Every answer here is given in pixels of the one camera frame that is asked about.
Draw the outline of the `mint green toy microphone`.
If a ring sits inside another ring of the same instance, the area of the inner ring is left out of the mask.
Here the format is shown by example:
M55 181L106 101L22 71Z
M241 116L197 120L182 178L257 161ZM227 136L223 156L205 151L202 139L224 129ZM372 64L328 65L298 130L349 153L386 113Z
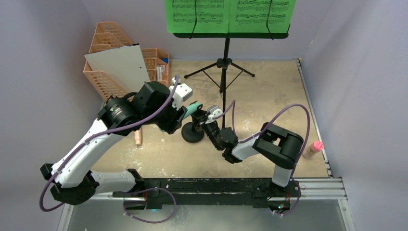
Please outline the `mint green toy microphone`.
M187 107L187 112L183 117L183 120L191 116L194 112L197 110L200 110L202 108L202 103L200 102L193 102Z

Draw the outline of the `black music stand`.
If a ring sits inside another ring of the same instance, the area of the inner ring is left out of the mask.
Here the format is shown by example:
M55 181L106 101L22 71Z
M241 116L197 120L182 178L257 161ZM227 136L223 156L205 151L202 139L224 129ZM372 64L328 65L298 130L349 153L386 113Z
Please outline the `black music stand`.
M240 32L240 33L227 33L227 34L218 34L218 33L174 33L174 36L181 39L202 39L202 38L224 38L224 51L223 57L217 59L217 61L211 65L208 65L204 68L201 68L197 71L194 71L190 74L184 76L185 79L188 79L191 76L194 76L198 73L204 73L216 86L219 88L219 92L222 94L223 98L223 109L226 109L226 90L229 87L227 84L227 69L230 65L234 66L235 68L239 69L241 73L245 72L249 74L251 77L255 77L254 73L249 72L248 70L242 68L241 66L235 64L231 58L229 58L229 47L230 47L230 40L234 39L286 39L289 36L289 33L260 33L260 32ZM220 83L216 83L212 77L210 77L206 70L212 67L217 67L222 69L221 71L221 81Z

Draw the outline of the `peach plastic file organizer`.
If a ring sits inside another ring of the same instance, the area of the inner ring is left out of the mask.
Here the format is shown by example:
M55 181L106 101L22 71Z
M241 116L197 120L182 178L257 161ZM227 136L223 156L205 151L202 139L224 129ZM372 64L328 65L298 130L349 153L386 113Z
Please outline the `peach plastic file organizer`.
M115 22L98 22L83 73L106 101L139 91L149 81L169 85L169 57L160 48L142 49Z

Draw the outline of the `pink toy microphone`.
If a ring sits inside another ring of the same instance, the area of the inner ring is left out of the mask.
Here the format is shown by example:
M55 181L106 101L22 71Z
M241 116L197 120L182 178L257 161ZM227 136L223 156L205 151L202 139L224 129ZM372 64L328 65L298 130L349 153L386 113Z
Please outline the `pink toy microphone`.
M134 141L136 146L142 146L142 128L134 131Z

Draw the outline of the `black microphone stand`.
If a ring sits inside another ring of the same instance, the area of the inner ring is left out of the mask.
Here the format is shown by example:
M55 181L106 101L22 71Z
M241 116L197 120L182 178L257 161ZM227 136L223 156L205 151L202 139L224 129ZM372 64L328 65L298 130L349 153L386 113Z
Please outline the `black microphone stand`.
M196 130L193 122L188 122L182 126L181 135L186 142L197 143L204 138L204 131Z

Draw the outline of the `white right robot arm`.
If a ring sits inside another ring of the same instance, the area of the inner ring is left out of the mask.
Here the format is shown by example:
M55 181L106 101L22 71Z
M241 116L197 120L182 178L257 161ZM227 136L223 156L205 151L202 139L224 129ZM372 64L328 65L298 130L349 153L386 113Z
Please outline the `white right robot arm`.
M281 196L288 191L289 181L304 142L300 135L275 124L264 123L262 134L240 143L232 128L220 129L216 121L208 123L205 116L204 110L198 110L191 115L192 121L182 127L181 134L185 141L196 143L206 135L215 149L222 151L222 157L231 164L261 154L275 164L270 183L271 192Z

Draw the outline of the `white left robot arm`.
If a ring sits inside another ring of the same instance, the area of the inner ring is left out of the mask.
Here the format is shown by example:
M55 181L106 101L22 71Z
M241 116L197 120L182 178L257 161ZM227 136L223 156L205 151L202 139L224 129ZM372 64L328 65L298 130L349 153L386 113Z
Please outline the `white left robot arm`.
M137 92L110 97L98 112L92 126L78 144L55 164L44 164L40 171L54 200L78 205L95 194L124 192L137 197L143 192L143 179L134 169L102 173L94 164L116 143L143 125L155 124L173 134L187 112L183 103L193 94L181 83L167 87L160 82L145 83Z

